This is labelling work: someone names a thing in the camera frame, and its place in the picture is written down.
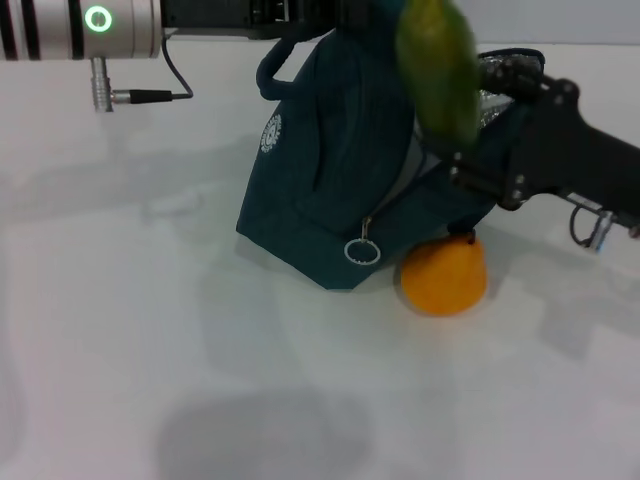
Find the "green led ring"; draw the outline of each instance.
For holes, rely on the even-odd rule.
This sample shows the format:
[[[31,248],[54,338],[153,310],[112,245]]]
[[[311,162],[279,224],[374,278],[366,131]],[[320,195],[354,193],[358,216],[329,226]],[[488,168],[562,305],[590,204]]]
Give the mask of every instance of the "green led ring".
[[[96,25],[95,23],[93,23],[93,16],[96,13],[99,13],[102,16],[104,16],[104,25]],[[113,18],[111,17],[111,13],[109,13],[109,10],[107,10],[104,7],[101,7],[100,5],[95,5],[93,7],[90,7],[87,10],[87,13],[84,14],[84,22],[87,24],[87,27],[89,27],[94,32],[103,33],[109,30],[109,28],[111,28],[111,24],[113,23]]]

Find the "silver cylindrical device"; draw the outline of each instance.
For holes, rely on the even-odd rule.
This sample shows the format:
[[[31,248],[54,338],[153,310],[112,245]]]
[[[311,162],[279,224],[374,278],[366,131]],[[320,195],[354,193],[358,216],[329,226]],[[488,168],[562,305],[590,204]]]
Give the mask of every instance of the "silver cylindrical device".
[[[111,102],[111,81],[107,73],[107,61],[104,58],[91,59],[91,93],[96,112],[113,112]]]
[[[0,0],[0,60],[154,58],[160,0]]]

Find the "zipper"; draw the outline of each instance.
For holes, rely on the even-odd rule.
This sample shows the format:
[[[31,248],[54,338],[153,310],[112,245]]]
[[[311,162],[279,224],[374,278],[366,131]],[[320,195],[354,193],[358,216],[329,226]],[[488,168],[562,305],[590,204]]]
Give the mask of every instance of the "zipper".
[[[371,211],[369,215],[367,215],[360,221],[360,238],[355,238],[349,241],[344,247],[345,257],[347,257],[347,259],[350,262],[355,263],[356,265],[371,266],[371,265],[375,265],[380,261],[380,259],[382,258],[382,252],[378,247],[378,245],[369,239],[369,226],[371,225],[371,223],[373,223],[375,217],[378,214],[388,210],[397,202],[401,201],[403,198],[405,198],[407,195],[413,192],[413,190],[415,190],[415,188],[420,185],[424,174],[430,171],[431,168],[435,167],[435,165],[433,165],[431,166],[431,168],[428,168],[428,169],[425,168],[429,166],[428,165],[429,153],[427,152],[426,147],[420,141],[420,138],[416,134],[416,132],[414,132],[414,139],[412,140],[412,143],[413,141],[417,142],[418,148],[420,148],[421,150],[421,158],[420,158],[420,161],[418,162],[418,167],[411,172],[411,180],[407,183],[407,185],[404,188],[399,189],[398,192],[396,192],[394,195],[390,195],[390,193],[393,192],[394,188],[398,186],[398,183],[403,180],[402,179],[403,170],[406,166],[406,163],[410,161],[409,159],[407,159],[405,160],[405,166],[403,166],[400,173],[398,174],[398,178],[393,183],[393,185],[389,188],[389,190],[387,190],[387,192],[384,194],[384,196],[382,197],[382,200],[378,203],[378,205],[376,205],[376,207]],[[368,260],[368,261],[360,261],[353,258],[350,255],[349,250],[350,250],[350,247],[356,243],[366,244],[369,247],[371,247],[374,250],[375,257],[372,260]]]

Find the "metal connector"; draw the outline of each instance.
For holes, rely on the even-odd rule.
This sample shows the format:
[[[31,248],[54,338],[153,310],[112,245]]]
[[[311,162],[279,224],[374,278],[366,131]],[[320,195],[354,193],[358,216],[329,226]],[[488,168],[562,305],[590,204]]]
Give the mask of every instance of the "metal connector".
[[[104,57],[91,59],[91,74],[91,91],[96,112],[113,112],[111,84],[107,75],[107,61]]]
[[[111,92],[111,101],[115,105],[128,105],[131,103],[131,90],[114,90]]]
[[[607,238],[611,227],[613,226],[614,215],[613,212],[602,212],[600,214],[600,218],[598,218],[598,222],[596,223],[596,227],[593,230],[593,235],[591,237],[591,242],[589,243],[589,250],[599,253],[602,249],[602,245]]]

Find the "bag handle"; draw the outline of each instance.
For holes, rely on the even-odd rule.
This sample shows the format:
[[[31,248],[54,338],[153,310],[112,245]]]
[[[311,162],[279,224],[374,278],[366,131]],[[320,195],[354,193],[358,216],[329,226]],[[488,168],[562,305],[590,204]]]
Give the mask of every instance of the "bag handle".
[[[262,98],[265,100],[291,100],[310,97],[347,84],[349,78],[353,77],[350,75],[354,73],[353,69],[334,71],[331,77],[324,75],[311,82],[301,82],[299,79],[285,82],[273,78],[287,61],[297,43],[320,37],[328,31],[326,28],[320,29],[308,24],[301,24],[300,28],[282,37],[275,44],[267,56],[262,59],[256,72],[256,83]]]

